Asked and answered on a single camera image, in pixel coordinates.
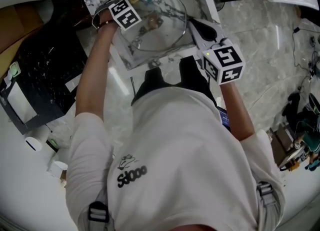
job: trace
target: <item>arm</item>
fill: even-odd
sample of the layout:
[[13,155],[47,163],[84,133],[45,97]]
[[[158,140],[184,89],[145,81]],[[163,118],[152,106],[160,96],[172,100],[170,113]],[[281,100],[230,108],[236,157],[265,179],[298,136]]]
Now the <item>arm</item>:
[[309,164],[312,165],[315,160],[317,160],[319,155],[317,153],[311,152],[309,158]]
[[296,144],[301,144],[301,142],[303,141],[304,139],[304,136],[305,136],[305,133],[303,133],[302,135],[300,135],[294,142]]
[[232,135],[239,141],[255,134],[254,125],[234,82],[220,86]]
[[[100,22],[109,21],[109,11],[103,12]],[[109,49],[117,30],[116,23],[106,24],[98,30],[98,35],[85,64],[77,92],[75,115],[92,113],[104,118],[104,100],[107,85]]]
[[[101,21],[109,21],[104,12]],[[76,94],[76,117],[70,146],[66,205],[79,231],[88,230],[88,209],[95,201],[107,204],[107,178],[113,146],[103,123],[109,48],[117,27],[99,29]]]
[[284,215],[285,196],[279,169],[275,164],[272,147],[265,131],[255,133],[253,123],[241,99],[236,85],[231,82],[220,86],[225,102],[231,133],[240,141],[248,160],[252,176],[257,184],[268,182],[273,192],[265,206],[257,192],[258,231],[274,230]]

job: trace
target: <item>fiducial marker cube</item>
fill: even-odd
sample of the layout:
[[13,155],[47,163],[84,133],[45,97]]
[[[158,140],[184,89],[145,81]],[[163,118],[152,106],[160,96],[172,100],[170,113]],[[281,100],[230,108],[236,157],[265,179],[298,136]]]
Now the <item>fiducial marker cube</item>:
[[117,4],[110,5],[109,10],[114,21],[117,22],[123,31],[130,29],[142,21],[128,0],[121,0]]
[[246,62],[237,44],[205,50],[202,54],[203,69],[219,85],[241,78]]

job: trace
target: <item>wrist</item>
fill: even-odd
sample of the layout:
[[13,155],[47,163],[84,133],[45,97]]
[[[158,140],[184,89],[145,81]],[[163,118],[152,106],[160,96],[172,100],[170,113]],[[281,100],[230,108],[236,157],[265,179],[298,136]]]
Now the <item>wrist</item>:
[[234,82],[228,82],[221,84],[220,89],[222,92],[233,92],[236,89],[236,85]]
[[98,29],[98,35],[110,35],[114,36],[118,26],[115,23],[106,24]]

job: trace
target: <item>white t-shirt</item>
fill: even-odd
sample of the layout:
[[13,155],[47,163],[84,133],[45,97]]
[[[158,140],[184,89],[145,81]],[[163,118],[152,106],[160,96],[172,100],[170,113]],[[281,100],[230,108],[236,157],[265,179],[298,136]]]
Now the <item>white t-shirt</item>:
[[[75,118],[66,202],[79,230],[88,230],[88,206],[98,195],[117,231],[276,228],[285,198],[264,131],[239,142],[209,98],[178,87],[150,92],[132,110],[132,135],[114,159],[102,120]],[[261,181],[272,185],[268,199],[257,191]]]

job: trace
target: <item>person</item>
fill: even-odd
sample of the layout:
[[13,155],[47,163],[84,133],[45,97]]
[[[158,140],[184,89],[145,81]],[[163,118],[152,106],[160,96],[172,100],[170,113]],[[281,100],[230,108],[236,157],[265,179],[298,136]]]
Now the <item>person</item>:
[[[255,133],[232,82],[220,86],[231,133],[221,124],[193,57],[181,60],[176,85],[159,68],[146,72],[132,101],[132,135],[113,159],[103,120],[116,30],[114,22],[98,30],[77,88],[66,204],[78,230],[274,230],[285,197],[269,138]],[[94,202],[107,207],[106,224],[95,221],[106,208],[92,210]]]
[[303,141],[311,152],[309,163],[312,165],[319,157],[320,152],[320,133],[318,130],[318,115],[311,110],[303,108],[298,113],[298,106],[300,102],[300,93],[293,92],[289,95],[288,103],[282,116],[286,117],[291,130],[294,132],[294,143],[301,144]]

